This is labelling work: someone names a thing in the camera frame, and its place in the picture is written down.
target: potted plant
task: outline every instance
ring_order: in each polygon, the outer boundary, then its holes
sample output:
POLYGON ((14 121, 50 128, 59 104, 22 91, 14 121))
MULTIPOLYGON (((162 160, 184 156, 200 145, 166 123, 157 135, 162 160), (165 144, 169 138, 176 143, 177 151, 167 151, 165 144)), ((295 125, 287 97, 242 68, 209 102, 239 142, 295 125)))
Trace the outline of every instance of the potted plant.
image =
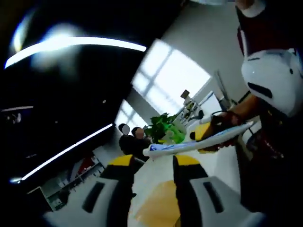
POLYGON ((164 113, 159 117, 152 117, 151 125, 144 129, 145 134, 151 137, 154 143, 158 143, 165 136, 165 132, 176 117, 177 115, 168 117, 168 113, 164 113))

